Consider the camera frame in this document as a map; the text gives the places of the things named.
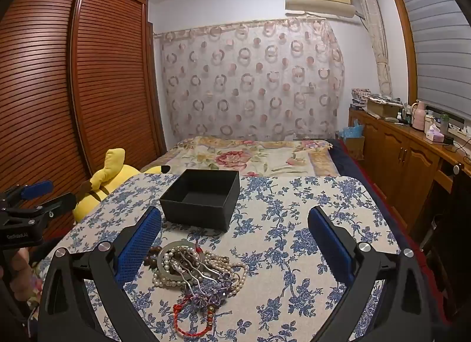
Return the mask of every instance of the dark blue bed sheet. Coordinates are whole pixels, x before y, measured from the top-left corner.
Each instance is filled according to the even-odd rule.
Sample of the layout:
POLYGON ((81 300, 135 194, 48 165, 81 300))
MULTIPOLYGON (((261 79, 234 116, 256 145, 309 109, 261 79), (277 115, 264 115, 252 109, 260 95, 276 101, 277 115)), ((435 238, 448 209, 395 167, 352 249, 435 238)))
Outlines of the dark blue bed sheet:
MULTIPOLYGON (((414 250, 415 253, 418 253, 417 245, 415 245, 415 243, 413 243, 409 239, 409 237, 403 233, 396 219, 388 210, 388 207, 383 201, 383 199, 381 199, 381 197, 376 193, 376 191, 373 189, 368 179, 363 174, 360 167, 346 152, 345 146, 343 145, 343 143, 339 140, 332 140, 332 139, 328 141, 334 146, 332 149, 329 149, 329 153, 330 153, 330 157, 332 158, 332 161, 337 167, 339 174, 341 176, 349 176, 349 177, 353 177, 359 180, 364 185, 364 187, 370 194, 371 198, 373 199, 373 201, 376 203, 379 210, 381 211, 383 218, 388 223, 389 228, 391 229, 394 237, 396 238, 399 248, 401 250, 410 248, 414 250)), ((422 269, 422 275, 424 277, 424 280, 426 283, 428 283, 426 287, 428 291, 429 307, 430 307, 430 313, 432 315, 432 321, 436 326, 441 327, 443 325, 443 311, 440 311, 439 306, 441 308, 443 308, 443 306, 441 303, 439 303, 440 296, 437 293, 435 283, 430 282, 430 280, 434 280, 433 274, 427 267, 421 266, 421 269, 422 269)))

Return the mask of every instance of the louvered door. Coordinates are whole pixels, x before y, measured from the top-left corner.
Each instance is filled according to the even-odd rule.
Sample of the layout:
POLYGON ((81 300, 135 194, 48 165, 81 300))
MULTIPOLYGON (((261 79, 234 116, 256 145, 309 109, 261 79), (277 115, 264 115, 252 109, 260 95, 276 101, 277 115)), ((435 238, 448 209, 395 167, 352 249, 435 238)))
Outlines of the louvered door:
POLYGON ((124 148, 138 169, 156 159, 145 53, 146 6, 136 0, 82 0, 76 84, 92 169, 124 148))
MULTIPOLYGON (((0 22, 0 190, 49 179, 51 197, 89 178, 67 82, 74 1, 14 0, 0 22)), ((48 234, 72 222, 59 218, 48 234)))

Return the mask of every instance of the white wall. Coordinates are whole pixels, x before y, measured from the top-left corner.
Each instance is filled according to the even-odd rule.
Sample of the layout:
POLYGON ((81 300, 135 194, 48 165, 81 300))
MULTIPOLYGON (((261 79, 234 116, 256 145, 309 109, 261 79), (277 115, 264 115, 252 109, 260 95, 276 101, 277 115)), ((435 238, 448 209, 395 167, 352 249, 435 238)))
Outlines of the white wall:
POLYGON ((394 0, 378 0, 388 46, 392 95, 407 102, 409 79, 407 73, 406 44, 401 20, 394 0))
MULTIPOLYGON (((149 9, 149 20, 154 24, 155 33, 285 17, 284 0, 167 0, 149 9)), ((369 88, 372 92, 379 92, 379 83, 371 40, 360 19, 329 19, 329 22, 345 64, 345 88, 338 110, 338 128, 341 129, 348 125, 352 88, 369 88)), ((176 141, 170 129, 165 104, 158 40, 155 41, 155 61, 165 141, 167 148, 171 148, 176 141)))

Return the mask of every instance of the open black box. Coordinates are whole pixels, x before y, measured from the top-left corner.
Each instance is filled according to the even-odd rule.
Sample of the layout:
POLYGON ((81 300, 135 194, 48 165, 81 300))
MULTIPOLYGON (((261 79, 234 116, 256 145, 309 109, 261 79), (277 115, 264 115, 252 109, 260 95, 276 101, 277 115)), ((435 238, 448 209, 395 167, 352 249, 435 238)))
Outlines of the open black box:
POLYGON ((167 221, 227 232, 239 193, 239 171, 187 169, 160 205, 167 221))

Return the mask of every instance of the pink thermos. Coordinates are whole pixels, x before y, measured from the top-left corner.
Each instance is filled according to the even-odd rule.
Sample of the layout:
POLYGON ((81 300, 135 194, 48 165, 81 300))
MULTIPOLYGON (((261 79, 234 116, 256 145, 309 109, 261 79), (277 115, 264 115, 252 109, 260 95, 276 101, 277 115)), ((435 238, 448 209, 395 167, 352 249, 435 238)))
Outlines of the pink thermos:
POLYGON ((411 109, 413 128, 423 131, 425 128, 425 104, 421 101, 418 101, 412 105, 411 109))

